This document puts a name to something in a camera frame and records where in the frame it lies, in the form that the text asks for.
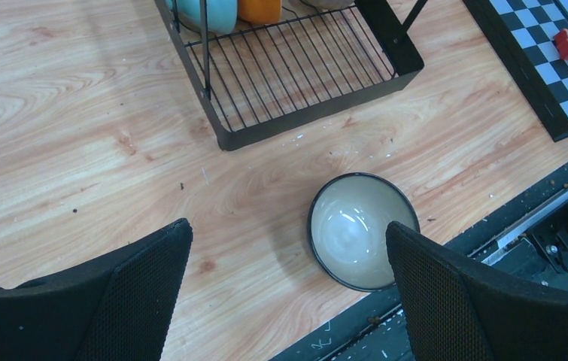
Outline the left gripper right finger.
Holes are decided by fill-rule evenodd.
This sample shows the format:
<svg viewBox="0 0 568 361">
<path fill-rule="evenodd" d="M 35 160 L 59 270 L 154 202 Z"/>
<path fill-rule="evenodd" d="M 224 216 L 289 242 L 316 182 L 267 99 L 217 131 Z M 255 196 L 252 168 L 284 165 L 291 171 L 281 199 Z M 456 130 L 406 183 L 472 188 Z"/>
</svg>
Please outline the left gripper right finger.
<svg viewBox="0 0 568 361">
<path fill-rule="evenodd" d="M 518 278 L 400 222 L 387 255 L 418 360 L 568 360 L 568 291 Z"/>
</svg>

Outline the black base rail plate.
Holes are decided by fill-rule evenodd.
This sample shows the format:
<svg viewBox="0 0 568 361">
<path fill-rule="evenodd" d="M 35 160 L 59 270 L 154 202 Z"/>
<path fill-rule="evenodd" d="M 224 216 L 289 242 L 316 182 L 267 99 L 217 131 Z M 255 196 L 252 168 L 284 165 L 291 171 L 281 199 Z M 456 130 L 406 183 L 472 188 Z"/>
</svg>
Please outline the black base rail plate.
<svg viewBox="0 0 568 361">
<path fill-rule="evenodd" d="M 279 360 L 568 360 L 568 163 L 445 245 L 389 229 L 398 283 Z"/>
</svg>

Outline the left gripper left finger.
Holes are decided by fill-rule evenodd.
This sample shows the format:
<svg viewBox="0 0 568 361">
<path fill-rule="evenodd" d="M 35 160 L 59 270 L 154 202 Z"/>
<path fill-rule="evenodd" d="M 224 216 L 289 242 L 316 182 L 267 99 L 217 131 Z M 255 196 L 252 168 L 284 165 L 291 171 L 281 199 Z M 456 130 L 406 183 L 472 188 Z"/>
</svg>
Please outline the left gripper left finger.
<svg viewBox="0 0 568 361">
<path fill-rule="evenodd" d="M 179 220 L 66 270 L 0 287 L 0 360 L 158 360 L 193 230 Z"/>
</svg>

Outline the blue floral glazed bowl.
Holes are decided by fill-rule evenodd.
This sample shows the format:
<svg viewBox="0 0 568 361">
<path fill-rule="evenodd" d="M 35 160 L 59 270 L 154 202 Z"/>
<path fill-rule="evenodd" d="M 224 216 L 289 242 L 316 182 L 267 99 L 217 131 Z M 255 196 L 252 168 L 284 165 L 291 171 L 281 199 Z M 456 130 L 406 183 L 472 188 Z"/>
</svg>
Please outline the blue floral glazed bowl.
<svg viewBox="0 0 568 361">
<path fill-rule="evenodd" d="M 375 174 L 342 174 L 322 186 L 311 203 L 308 243 L 337 283 L 366 293 L 386 290 L 395 282 L 385 236 L 393 221 L 421 229 L 399 187 Z"/>
</svg>

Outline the black white checkerboard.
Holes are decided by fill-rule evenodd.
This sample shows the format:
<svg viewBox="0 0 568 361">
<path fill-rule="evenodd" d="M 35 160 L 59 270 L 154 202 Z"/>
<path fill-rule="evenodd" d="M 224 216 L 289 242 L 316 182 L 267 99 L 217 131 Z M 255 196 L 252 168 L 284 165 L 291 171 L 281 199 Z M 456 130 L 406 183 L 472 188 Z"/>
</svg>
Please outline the black white checkerboard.
<svg viewBox="0 0 568 361">
<path fill-rule="evenodd" d="M 568 1 L 464 4 L 551 138 L 568 138 L 568 60 L 554 41 L 568 29 Z"/>
</svg>

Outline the white bowl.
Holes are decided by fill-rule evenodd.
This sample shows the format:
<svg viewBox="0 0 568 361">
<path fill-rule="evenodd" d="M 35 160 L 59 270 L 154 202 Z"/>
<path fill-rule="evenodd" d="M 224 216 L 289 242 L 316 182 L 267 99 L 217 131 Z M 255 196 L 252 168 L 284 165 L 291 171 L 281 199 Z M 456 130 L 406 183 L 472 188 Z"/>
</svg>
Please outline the white bowl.
<svg viewBox="0 0 568 361">
<path fill-rule="evenodd" d="M 282 0 L 238 0 L 238 17 L 253 24 L 277 23 Z"/>
</svg>

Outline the celadon bowl brown rim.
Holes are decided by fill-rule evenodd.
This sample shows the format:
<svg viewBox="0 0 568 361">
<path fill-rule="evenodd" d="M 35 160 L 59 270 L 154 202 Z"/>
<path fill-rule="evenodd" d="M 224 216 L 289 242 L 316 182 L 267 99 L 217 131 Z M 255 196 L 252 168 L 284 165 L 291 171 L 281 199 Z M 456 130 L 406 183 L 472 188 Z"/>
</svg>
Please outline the celadon bowl brown rim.
<svg viewBox="0 0 568 361">
<path fill-rule="evenodd" d="M 177 10 L 178 15 L 193 25 L 202 25 L 200 0 L 166 0 L 169 10 Z M 209 32 L 229 34 L 236 25 L 238 2 L 236 0 L 207 0 L 206 20 Z"/>
</svg>

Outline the black wire dish rack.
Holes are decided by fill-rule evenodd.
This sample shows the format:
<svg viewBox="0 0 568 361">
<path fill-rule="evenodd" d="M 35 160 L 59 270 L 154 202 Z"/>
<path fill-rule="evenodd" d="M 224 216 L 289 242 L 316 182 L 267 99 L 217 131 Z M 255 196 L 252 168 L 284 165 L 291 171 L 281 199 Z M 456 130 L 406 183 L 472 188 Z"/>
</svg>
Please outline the black wire dish rack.
<svg viewBox="0 0 568 361">
<path fill-rule="evenodd" d="M 400 20 L 386 1 L 319 10 L 285 1 L 272 24 L 208 30 L 178 1 L 157 10 L 220 149 L 237 150 L 404 89 L 424 68 L 408 31 L 424 7 Z"/>
</svg>

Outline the beige bowl black rim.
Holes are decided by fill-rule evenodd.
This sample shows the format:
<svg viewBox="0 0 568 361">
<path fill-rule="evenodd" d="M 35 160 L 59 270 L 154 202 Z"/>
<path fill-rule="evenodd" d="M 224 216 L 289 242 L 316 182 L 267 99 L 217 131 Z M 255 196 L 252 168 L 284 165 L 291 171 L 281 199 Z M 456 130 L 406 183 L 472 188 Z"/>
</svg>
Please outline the beige bowl black rim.
<svg viewBox="0 0 568 361">
<path fill-rule="evenodd" d="M 354 3 L 354 0 L 306 0 L 309 5 L 323 10 L 340 10 Z"/>
</svg>

